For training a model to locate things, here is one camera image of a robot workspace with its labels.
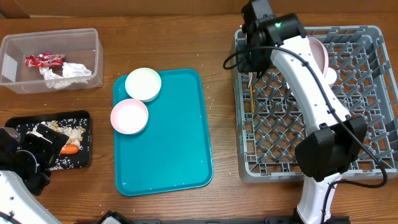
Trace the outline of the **wooden chopstick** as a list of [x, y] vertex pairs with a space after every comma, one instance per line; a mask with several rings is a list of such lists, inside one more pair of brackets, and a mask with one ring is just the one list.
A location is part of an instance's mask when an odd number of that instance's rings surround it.
[[252, 87], [252, 83], [249, 83], [249, 91], [250, 91], [250, 104], [251, 104], [251, 113], [254, 114], [254, 92], [253, 92], [253, 87]]

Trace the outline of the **red snack wrapper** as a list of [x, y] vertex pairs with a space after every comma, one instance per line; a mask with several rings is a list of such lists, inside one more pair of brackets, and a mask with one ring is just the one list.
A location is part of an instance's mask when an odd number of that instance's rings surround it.
[[45, 52], [38, 55], [30, 55], [25, 58], [25, 66], [27, 68], [49, 68], [63, 65], [64, 54], [52, 54]]

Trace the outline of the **orange carrot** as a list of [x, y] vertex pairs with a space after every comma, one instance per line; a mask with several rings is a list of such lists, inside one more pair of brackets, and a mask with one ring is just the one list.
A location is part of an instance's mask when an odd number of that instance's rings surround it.
[[75, 144], [66, 144], [62, 147], [60, 154], [76, 154], [79, 151], [79, 147]]

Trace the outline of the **white paper cup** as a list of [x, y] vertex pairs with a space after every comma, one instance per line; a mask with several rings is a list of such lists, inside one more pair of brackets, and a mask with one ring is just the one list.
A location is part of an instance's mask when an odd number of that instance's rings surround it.
[[328, 67], [325, 72], [324, 77], [325, 77], [325, 80], [326, 80], [328, 86], [331, 88], [337, 80], [336, 71], [333, 68]]

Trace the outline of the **white plastic fork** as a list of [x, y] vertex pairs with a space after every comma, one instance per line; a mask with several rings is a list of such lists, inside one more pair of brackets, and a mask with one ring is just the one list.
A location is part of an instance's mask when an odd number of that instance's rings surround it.
[[252, 89], [252, 73], [248, 73], [248, 77], [249, 77], [249, 82], [248, 82], [248, 87], [249, 89]]

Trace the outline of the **white bowl with scraps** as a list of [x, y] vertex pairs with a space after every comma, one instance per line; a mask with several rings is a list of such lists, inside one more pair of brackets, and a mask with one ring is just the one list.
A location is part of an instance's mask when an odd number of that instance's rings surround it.
[[162, 80], [160, 75], [151, 68], [137, 68], [126, 78], [127, 94], [136, 100], [150, 102], [160, 93]]

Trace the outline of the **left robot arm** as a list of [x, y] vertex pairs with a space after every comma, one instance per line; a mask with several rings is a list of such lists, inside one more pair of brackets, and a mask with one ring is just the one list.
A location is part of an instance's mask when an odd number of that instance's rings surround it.
[[40, 124], [24, 137], [1, 128], [1, 223], [59, 223], [40, 202], [53, 166], [69, 137]]

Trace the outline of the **white tissue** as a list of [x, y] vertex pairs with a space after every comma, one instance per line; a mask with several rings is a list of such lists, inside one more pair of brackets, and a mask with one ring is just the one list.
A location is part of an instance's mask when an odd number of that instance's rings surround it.
[[87, 84], [92, 71], [81, 63], [66, 63], [62, 65], [62, 74], [57, 75], [51, 68], [39, 68], [40, 74], [44, 77], [47, 88], [56, 90], [64, 89], [74, 83]]

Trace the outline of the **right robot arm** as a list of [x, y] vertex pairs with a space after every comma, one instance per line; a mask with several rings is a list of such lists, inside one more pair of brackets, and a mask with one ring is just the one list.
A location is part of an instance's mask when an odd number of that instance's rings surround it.
[[335, 189], [359, 154], [367, 124], [353, 118], [331, 90], [328, 57], [309, 38], [295, 14], [277, 16], [267, 1], [249, 1], [241, 10], [245, 43], [238, 47], [237, 69], [260, 78], [270, 68], [283, 75], [300, 108], [307, 137], [295, 148], [304, 173], [303, 192], [294, 213], [281, 223], [348, 223], [334, 217]]

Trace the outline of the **large pink plate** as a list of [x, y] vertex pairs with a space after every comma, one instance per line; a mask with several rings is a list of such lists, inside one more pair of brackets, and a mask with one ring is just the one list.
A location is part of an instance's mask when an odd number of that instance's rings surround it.
[[327, 76], [328, 71], [328, 62], [326, 61], [328, 57], [328, 53], [326, 51], [325, 46], [316, 38], [309, 37], [309, 46], [312, 52], [312, 55], [315, 59], [316, 64], [318, 65], [320, 71], [324, 78]]

